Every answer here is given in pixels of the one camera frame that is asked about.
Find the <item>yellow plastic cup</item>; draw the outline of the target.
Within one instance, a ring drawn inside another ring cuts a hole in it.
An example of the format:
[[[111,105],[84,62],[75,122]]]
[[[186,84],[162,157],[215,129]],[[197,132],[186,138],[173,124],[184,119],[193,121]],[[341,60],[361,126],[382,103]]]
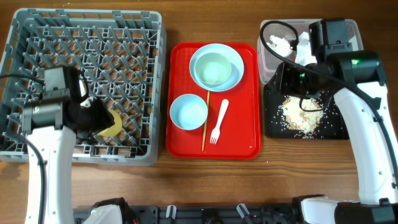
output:
[[[120,117],[120,115],[112,109],[108,110],[114,119],[114,124],[109,127],[104,129],[103,131],[99,132],[98,135],[99,136],[105,136],[105,137],[112,137],[112,136],[117,136],[118,133],[122,130],[122,119]]]

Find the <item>white tissue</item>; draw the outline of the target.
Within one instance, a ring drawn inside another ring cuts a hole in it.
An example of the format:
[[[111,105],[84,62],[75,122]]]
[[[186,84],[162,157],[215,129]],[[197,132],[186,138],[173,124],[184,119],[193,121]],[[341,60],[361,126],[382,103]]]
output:
[[[294,57],[290,40],[271,35],[269,37],[269,41],[267,42],[267,46],[282,57]]]

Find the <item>pale green bowl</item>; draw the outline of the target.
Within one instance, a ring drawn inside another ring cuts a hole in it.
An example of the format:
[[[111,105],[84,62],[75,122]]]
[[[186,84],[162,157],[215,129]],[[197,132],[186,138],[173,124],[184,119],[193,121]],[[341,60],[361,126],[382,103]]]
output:
[[[202,83],[220,85],[230,77],[232,65],[222,54],[210,52],[198,58],[194,70]]]

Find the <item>pale blue bowl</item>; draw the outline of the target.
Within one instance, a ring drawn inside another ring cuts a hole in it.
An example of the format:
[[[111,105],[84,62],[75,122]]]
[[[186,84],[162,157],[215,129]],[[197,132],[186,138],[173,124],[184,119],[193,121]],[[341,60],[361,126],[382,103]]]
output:
[[[202,126],[208,117],[207,103],[198,95],[180,95],[172,102],[170,119],[179,129],[191,131]]]

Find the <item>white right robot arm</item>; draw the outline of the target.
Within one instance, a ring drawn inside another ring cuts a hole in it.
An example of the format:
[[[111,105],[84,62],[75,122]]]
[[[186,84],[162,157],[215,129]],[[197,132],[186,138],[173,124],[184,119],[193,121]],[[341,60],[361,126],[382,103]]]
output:
[[[297,223],[396,223],[397,138],[387,104],[387,78],[377,52],[353,50],[344,19],[322,19],[308,27],[316,62],[285,57],[269,81],[283,95],[314,98],[330,91],[345,122],[359,180],[359,201],[324,195],[294,198]]]

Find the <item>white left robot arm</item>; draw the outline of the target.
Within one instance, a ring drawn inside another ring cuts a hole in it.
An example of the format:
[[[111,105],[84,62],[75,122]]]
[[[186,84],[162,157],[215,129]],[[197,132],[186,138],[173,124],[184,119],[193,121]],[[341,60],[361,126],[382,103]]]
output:
[[[88,83],[74,67],[44,71],[44,92],[22,112],[29,153],[26,223],[73,223],[72,155],[79,134],[96,134],[114,124],[99,100],[89,106]]]

